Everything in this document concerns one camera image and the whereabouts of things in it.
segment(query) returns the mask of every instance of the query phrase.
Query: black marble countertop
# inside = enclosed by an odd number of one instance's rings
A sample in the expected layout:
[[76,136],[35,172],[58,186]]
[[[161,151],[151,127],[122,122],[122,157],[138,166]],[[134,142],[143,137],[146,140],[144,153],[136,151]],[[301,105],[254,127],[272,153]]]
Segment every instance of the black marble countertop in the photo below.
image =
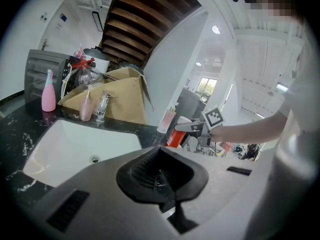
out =
[[53,187],[25,175],[22,170],[35,144],[45,131],[59,119],[98,129],[133,133],[142,148],[163,145],[168,134],[157,132],[157,127],[106,118],[98,124],[94,119],[80,120],[79,112],[57,106],[55,111],[44,112],[41,100],[32,101],[0,120],[1,180],[18,205],[32,207]]

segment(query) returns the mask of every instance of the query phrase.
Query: white door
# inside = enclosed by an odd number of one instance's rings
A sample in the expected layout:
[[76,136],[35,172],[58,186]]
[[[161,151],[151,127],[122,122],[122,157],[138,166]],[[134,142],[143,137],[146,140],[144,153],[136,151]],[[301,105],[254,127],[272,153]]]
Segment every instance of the white door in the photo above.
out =
[[65,0],[48,23],[38,49],[72,56],[80,44],[91,46],[76,10]]

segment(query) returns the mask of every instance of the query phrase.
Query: pink bottle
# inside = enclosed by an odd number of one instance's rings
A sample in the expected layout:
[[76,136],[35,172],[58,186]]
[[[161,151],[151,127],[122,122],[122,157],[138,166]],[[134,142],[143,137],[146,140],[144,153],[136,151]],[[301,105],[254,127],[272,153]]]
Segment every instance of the pink bottle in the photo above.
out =
[[41,106],[45,112],[54,111],[56,109],[56,94],[52,84],[53,72],[48,69],[48,75],[46,77],[45,87],[42,92]]

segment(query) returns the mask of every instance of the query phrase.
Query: white sink basin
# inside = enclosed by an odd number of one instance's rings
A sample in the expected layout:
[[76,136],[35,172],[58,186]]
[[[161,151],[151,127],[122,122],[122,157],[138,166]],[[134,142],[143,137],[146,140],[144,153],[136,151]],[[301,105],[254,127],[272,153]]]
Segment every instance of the white sink basin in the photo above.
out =
[[57,120],[32,151],[23,172],[57,187],[82,169],[129,152],[140,150],[138,137]]

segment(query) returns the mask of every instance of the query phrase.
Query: cardboard box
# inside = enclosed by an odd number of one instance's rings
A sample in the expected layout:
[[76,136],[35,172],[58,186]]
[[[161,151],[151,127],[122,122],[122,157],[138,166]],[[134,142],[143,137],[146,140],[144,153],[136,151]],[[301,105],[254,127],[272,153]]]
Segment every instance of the cardboard box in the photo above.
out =
[[[146,125],[144,95],[152,109],[153,104],[145,77],[132,67],[116,69],[108,72],[107,75],[119,80],[109,82],[107,80],[107,83],[91,90],[90,98],[95,105],[99,103],[102,91],[105,90],[113,96],[109,100],[105,117]],[[86,95],[84,87],[79,86],[64,96],[58,105],[78,111]]]

